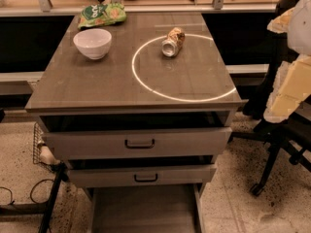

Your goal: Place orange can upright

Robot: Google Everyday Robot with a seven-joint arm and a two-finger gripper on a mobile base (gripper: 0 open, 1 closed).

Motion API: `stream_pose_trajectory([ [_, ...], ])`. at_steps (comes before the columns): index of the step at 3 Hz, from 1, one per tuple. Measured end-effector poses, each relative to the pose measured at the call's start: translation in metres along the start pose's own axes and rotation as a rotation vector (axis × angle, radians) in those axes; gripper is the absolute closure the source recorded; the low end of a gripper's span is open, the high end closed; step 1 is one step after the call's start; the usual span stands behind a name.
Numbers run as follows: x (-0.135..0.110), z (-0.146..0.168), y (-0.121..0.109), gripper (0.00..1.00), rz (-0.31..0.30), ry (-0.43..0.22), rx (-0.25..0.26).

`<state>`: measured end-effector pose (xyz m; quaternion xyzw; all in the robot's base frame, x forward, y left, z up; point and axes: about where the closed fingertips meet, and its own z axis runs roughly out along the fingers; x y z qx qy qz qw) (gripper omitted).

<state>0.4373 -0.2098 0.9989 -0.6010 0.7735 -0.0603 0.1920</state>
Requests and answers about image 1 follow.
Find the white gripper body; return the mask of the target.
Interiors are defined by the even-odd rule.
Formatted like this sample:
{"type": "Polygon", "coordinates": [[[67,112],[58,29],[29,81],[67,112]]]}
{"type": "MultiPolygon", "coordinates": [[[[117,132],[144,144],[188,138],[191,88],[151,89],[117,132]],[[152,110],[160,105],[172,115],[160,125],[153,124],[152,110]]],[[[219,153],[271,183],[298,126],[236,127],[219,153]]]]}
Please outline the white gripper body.
{"type": "Polygon", "coordinates": [[[294,7],[289,28],[288,46],[300,54],[311,54],[311,0],[299,0],[294,7]]]}

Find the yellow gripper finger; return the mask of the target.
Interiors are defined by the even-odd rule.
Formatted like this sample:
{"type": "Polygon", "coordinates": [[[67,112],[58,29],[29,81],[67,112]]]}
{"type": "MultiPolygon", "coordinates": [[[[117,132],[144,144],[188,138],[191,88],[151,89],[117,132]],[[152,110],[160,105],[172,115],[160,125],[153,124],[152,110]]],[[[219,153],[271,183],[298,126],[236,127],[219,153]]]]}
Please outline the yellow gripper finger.
{"type": "Polygon", "coordinates": [[[267,29],[277,34],[287,33],[289,31],[289,26],[293,17],[293,12],[294,8],[290,8],[281,15],[275,17],[268,23],[267,29]]]}
{"type": "Polygon", "coordinates": [[[288,119],[310,94],[311,57],[300,56],[293,63],[283,61],[266,103],[264,119],[272,123],[288,119]]]}

